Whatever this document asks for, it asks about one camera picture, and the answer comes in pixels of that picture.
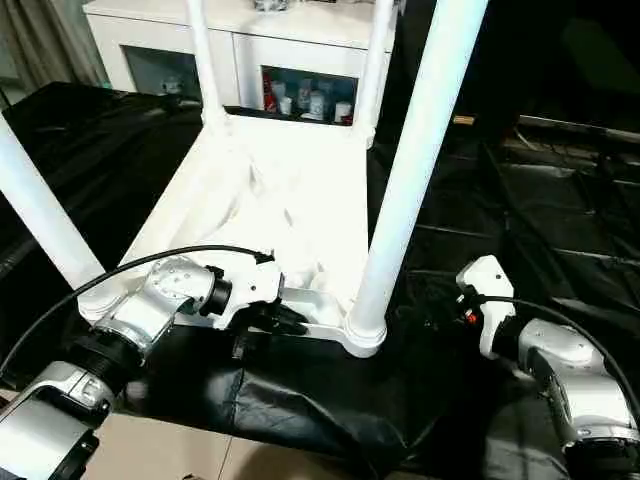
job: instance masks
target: gray curtain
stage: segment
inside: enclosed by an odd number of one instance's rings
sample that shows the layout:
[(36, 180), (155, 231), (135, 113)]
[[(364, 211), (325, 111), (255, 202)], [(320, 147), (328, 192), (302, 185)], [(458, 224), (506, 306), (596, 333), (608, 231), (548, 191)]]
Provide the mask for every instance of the gray curtain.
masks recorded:
[(106, 83), (82, 12), (87, 1), (0, 0), (0, 31), (27, 92), (53, 81)]

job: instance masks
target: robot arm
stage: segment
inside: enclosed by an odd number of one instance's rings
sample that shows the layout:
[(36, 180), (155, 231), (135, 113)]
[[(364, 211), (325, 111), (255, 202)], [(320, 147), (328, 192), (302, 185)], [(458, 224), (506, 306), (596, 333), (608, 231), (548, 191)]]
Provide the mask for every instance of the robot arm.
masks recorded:
[[(456, 278), (463, 295), (512, 297), (513, 286), (498, 260), (486, 256)], [(495, 358), (494, 340), (515, 316), (513, 304), (487, 301), (467, 308), (467, 321), (482, 321), (480, 352)], [(618, 381), (607, 371), (603, 352), (574, 329), (534, 319), (517, 338), (519, 368), (548, 394), (570, 473), (574, 478), (635, 478), (640, 434)]]
[(185, 257), (156, 262), (135, 292), (78, 339), (0, 411), (0, 479), (78, 479), (98, 447), (94, 431), (115, 397), (138, 374), (176, 313), (231, 319), (254, 303), (278, 299), (275, 262), (256, 265), (232, 285), (224, 272)]

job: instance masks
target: glass cabinet door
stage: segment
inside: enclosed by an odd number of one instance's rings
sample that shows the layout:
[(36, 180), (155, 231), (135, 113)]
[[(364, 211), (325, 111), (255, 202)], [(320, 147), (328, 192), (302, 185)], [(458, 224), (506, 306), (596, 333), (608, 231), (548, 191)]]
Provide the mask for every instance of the glass cabinet door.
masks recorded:
[(180, 94), (202, 100), (193, 55), (129, 45), (122, 49), (138, 92)]

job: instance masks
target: black cable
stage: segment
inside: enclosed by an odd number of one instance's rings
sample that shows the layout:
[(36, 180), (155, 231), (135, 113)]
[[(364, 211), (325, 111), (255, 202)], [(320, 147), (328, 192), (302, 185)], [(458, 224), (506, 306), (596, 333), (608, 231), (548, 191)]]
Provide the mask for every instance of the black cable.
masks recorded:
[(629, 403), (631, 405), (631, 410), (633, 410), (633, 416), (636, 420), (636, 423), (640, 423), (640, 402), (638, 402), (638, 398), (635, 393), (633, 393), (633, 388), (631, 387), (631, 383), (629, 379), (622, 371), (622, 368), (616, 362), (613, 355), (609, 353), (609, 351), (602, 345), (596, 338), (591, 335), (584, 327), (582, 327), (575, 320), (571, 320), (569, 317), (560, 313), (558, 310), (554, 308), (550, 308), (544, 305), (540, 305), (536, 302), (530, 302), (529, 300), (521, 300), (519, 298), (511, 298), (511, 297), (497, 297), (494, 295), (478, 295), (475, 299), (480, 303), (486, 302), (504, 302), (504, 303), (512, 303), (517, 305), (524, 305), (540, 312), (547, 314), (549, 317), (554, 318), (559, 323), (567, 325), (573, 328), (576, 332), (586, 338), (589, 342), (591, 342), (602, 354), (607, 363), (611, 366), (611, 369), (614, 371), (614, 376), (617, 377), (618, 381), (622, 384), (622, 388), (627, 398), (629, 399)]
[(7, 367), (9, 366), (9, 363), (11, 363), (11, 360), (13, 360), (13, 358), (18, 353), (18, 350), (20, 350), (20, 347), (22, 347), (24, 342), (31, 336), (31, 334), (41, 324), (43, 324), (46, 320), (51, 318), (51, 315), (54, 312), (56, 312), (59, 308), (63, 307), (70, 301), (79, 297), (86, 291), (91, 290), (96, 285), (99, 285), (105, 280), (108, 280), (111, 277), (114, 277), (127, 270), (131, 270), (132, 268), (139, 267), (140, 265), (144, 265), (145, 263), (153, 262), (155, 260), (160, 260), (166, 257), (171, 257), (173, 255), (180, 255), (183, 253), (191, 253), (191, 252), (203, 252), (203, 251), (223, 251), (223, 252), (240, 253), (243, 255), (251, 255), (256, 259), (256, 262), (258, 263), (263, 263), (273, 258), (271, 255), (268, 255), (266, 253), (257, 252), (255, 250), (250, 250), (248, 248), (242, 248), (242, 247), (233, 247), (229, 245), (194, 245), (191, 247), (174, 248), (172, 250), (166, 250), (164, 252), (154, 253), (153, 255), (147, 255), (146, 257), (141, 257), (131, 262), (120, 265), (117, 268), (114, 268), (113, 270), (110, 270), (94, 278), (90, 282), (85, 283), (81, 287), (77, 288), (76, 290), (74, 290), (73, 292), (65, 296), (62, 300), (60, 300), (58, 303), (56, 303), (53, 307), (51, 307), (49, 310), (44, 312), (42, 315), (40, 315), (40, 317), (35, 322), (33, 322), (33, 324), (22, 334), (22, 336), (13, 345), (13, 347), (11, 347), (11, 350), (9, 350), (9, 353), (2, 361), (2, 364), (0, 364), (0, 379), (4, 376), (7, 370)]

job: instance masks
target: white metal pole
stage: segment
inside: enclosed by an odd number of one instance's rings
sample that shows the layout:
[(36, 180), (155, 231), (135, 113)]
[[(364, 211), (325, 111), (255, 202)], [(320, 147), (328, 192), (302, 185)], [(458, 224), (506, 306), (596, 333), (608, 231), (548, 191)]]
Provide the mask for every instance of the white metal pole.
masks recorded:
[(209, 121), (221, 122), (226, 118), (226, 112), (218, 95), (216, 76), (213, 71), (203, 0), (187, 0), (187, 7), (202, 93), (202, 121), (205, 124)]
[[(104, 273), (80, 232), (33, 165), (0, 114), (0, 191), (72, 288)], [(97, 320), (118, 298), (119, 289), (104, 285), (87, 292), (81, 311)]]
[(367, 129), (373, 138), (375, 128), (376, 106), (378, 104), (378, 92), (382, 80), (382, 67), (384, 64), (385, 45), (389, 35), (389, 23), (393, 14), (394, 0), (377, 0), (373, 12), (373, 27), (369, 38), (369, 50), (362, 75), (361, 93), (358, 96), (358, 108), (354, 126)]
[(384, 315), (488, 0), (438, 0), (347, 332), (381, 342)]

